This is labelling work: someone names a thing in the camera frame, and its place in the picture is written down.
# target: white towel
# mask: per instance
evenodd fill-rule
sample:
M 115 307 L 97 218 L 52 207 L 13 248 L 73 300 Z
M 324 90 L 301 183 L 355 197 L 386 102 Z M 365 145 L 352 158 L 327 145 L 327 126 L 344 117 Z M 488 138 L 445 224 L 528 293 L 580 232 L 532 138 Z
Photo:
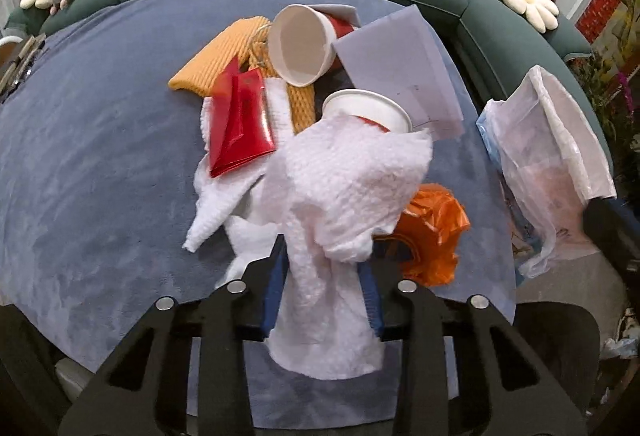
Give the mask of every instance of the white towel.
M 291 112 L 287 86 L 283 79 L 264 80 L 267 107 L 276 147 L 280 149 L 293 137 Z M 198 164 L 193 176 L 193 187 L 198 193 L 196 217 L 187 232 L 183 248 L 195 252 L 236 208 L 242 197 L 265 171 L 270 156 L 265 155 L 254 161 L 222 174 L 216 178 L 209 175 L 209 106 L 210 97 L 204 99 L 200 113 L 200 130 L 207 154 Z
M 220 287 L 234 279 L 240 279 L 252 261 L 269 257 L 278 236 L 278 226 L 267 222 L 256 207 L 256 199 L 262 191 L 264 179 L 260 179 L 249 194 L 225 221 L 226 237 L 236 253 L 225 276 L 217 283 Z
M 424 131 L 383 133 L 336 115 L 271 156 L 254 206 L 287 242 L 289 274 L 267 340 L 283 368 L 335 380 L 382 367 L 356 264 L 370 256 L 373 234 L 393 232 L 431 154 Z

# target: paper cup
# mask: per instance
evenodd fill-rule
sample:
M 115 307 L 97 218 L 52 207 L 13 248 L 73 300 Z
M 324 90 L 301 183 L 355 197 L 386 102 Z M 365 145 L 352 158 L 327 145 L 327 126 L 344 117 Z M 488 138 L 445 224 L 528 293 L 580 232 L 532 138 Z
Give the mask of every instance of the paper cup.
M 411 118 L 398 104 L 367 90 L 339 90 L 324 100 L 323 117 L 330 117 L 341 111 L 379 124 L 394 133 L 409 133 L 414 128 Z
M 353 25 L 306 5 L 282 9 L 269 29 L 269 57 L 274 70 L 292 86 L 302 88 L 339 65 L 332 42 L 353 31 Z

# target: orange plastic bag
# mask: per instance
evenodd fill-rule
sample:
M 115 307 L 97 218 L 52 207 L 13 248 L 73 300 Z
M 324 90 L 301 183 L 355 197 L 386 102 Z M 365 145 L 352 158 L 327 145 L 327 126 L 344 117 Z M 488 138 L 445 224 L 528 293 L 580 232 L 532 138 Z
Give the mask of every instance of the orange plastic bag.
M 409 247 L 412 259 L 401 263 L 406 279 L 425 286 L 448 285 L 458 264 L 458 239 L 470 226 L 453 194 L 442 185 L 428 183 L 420 186 L 394 233 L 378 239 L 396 239 Z

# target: pink flower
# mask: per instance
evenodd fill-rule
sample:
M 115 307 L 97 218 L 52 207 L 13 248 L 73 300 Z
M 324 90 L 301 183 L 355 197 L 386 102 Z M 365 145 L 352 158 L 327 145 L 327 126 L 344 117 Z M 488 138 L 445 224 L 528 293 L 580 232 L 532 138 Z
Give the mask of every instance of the pink flower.
M 634 98 L 631 95 L 631 88 L 629 87 L 629 81 L 626 78 L 625 74 L 622 72 L 618 72 L 616 74 L 618 82 L 620 82 L 620 86 L 622 86 L 623 93 L 625 94 L 625 102 L 626 108 L 629 111 L 629 115 L 634 114 Z

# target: transparent plastic bag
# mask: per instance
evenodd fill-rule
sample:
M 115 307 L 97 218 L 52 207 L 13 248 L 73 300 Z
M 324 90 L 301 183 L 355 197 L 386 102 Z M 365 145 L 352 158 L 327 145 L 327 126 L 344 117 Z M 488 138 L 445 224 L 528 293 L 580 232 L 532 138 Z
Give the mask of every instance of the transparent plastic bag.
M 601 360 L 609 358 L 636 358 L 638 356 L 638 339 L 607 339 L 600 352 Z
M 525 277 L 553 262 L 597 252 L 582 232 L 582 210 L 615 196 L 607 158 L 580 107 L 540 66 L 506 100 L 489 101 L 478 126 L 492 161 L 499 161 L 520 209 L 543 240 L 520 268 Z

